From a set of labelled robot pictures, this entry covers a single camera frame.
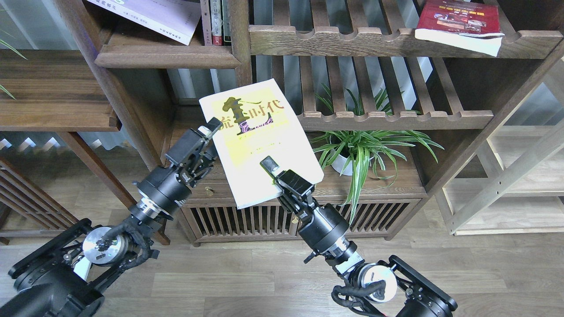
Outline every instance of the book spine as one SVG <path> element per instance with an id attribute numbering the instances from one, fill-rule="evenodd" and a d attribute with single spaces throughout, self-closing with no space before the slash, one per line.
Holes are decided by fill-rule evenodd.
<path id="1" fill-rule="evenodd" d="M 223 44 L 231 45 L 231 22 L 229 19 L 229 0 L 223 0 L 221 11 L 223 12 Z"/>
<path id="2" fill-rule="evenodd" d="M 211 16 L 211 43 L 216 46 L 223 45 L 221 0 L 210 0 L 210 16 Z"/>
<path id="3" fill-rule="evenodd" d="M 124 6 L 113 5 L 113 4 L 109 5 L 108 1 L 100 1 L 100 0 L 87 0 L 87 1 L 99 7 L 102 7 L 110 12 L 113 12 L 119 16 L 122 16 L 128 20 L 138 23 L 139 25 L 147 27 L 155 32 L 159 32 L 162 35 L 174 39 L 184 45 L 189 45 L 190 40 L 192 39 L 191 34 L 183 34 L 181 32 L 178 32 L 175 29 L 169 28 L 166 25 L 163 25 L 152 19 L 149 19 L 148 17 L 139 14 L 131 9 L 128 9 Z"/>
<path id="4" fill-rule="evenodd" d="M 204 45 L 212 45 L 212 19 L 210 17 L 210 2 L 209 0 L 200 0 L 202 8 L 202 30 L 204 31 Z"/>

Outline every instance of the silver metal disc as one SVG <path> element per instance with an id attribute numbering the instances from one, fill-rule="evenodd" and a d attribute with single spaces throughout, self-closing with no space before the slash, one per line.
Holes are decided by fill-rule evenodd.
<path id="1" fill-rule="evenodd" d="M 113 244 L 104 252 L 100 252 L 96 247 L 96 242 L 108 232 L 110 227 L 99 227 L 92 230 L 82 243 L 84 256 L 92 263 L 104 265 L 112 263 L 116 258 L 120 258 L 127 248 L 127 241 L 122 235 L 118 235 Z"/>

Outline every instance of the red book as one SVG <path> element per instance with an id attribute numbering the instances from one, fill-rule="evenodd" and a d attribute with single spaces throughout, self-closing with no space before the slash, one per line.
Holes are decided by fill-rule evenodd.
<path id="1" fill-rule="evenodd" d="M 498 7 L 457 0 L 427 0 L 415 38 L 497 56 L 503 33 Z"/>

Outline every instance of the yellow book cover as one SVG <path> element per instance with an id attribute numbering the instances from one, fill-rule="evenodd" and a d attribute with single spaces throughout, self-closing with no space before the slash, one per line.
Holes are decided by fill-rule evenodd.
<path id="1" fill-rule="evenodd" d="M 323 180 L 306 134 L 274 79 L 203 97 L 200 105 L 206 120 L 216 117 L 223 123 L 213 141 L 237 208 L 281 194 L 259 164 L 269 155 L 312 184 Z"/>

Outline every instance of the book title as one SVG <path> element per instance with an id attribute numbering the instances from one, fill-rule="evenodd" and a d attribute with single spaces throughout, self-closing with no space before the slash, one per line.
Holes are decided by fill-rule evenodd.
<path id="1" fill-rule="evenodd" d="M 233 116 L 231 117 L 228 114 L 226 114 L 227 116 L 222 116 L 221 122 L 223 125 L 220 130 L 237 126 L 240 129 L 237 135 L 241 135 L 269 125 L 274 122 L 272 113 L 274 113 L 276 109 L 284 109 L 284 106 L 280 104 L 279 100 L 272 100 L 267 102 L 266 105 L 263 105 L 262 102 L 245 102 L 241 100 L 241 98 L 229 97 L 223 103 L 222 111 L 227 113 L 231 112 Z M 259 125 L 250 126 L 247 120 L 256 117 L 266 117 L 266 120 Z"/>
<path id="2" fill-rule="evenodd" d="M 457 8 L 457 7 L 439 6 L 439 9 L 445 9 L 445 10 L 448 10 L 448 11 L 453 11 L 454 14 L 475 14 L 475 15 L 485 16 L 484 12 L 466 10 L 466 9 Z"/>

